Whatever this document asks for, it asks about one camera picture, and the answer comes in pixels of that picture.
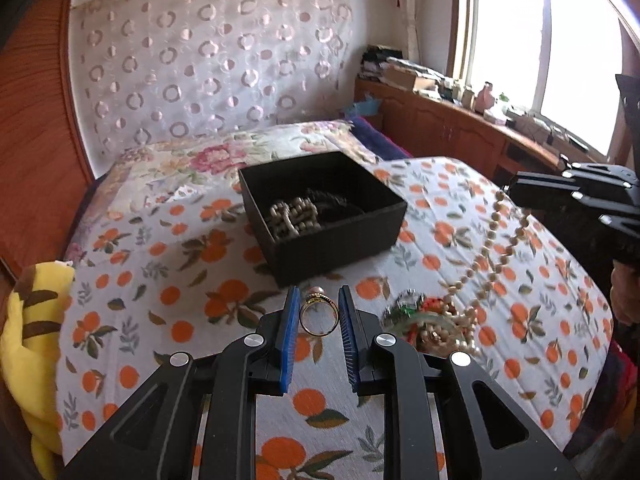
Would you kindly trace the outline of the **person's right hand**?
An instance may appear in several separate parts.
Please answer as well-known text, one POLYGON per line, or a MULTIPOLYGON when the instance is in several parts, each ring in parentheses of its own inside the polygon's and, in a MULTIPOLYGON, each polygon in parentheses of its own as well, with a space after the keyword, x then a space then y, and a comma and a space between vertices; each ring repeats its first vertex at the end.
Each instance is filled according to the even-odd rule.
POLYGON ((628 326, 639 324, 639 272, 626 264, 614 261, 611 282, 611 307, 617 321, 628 326))

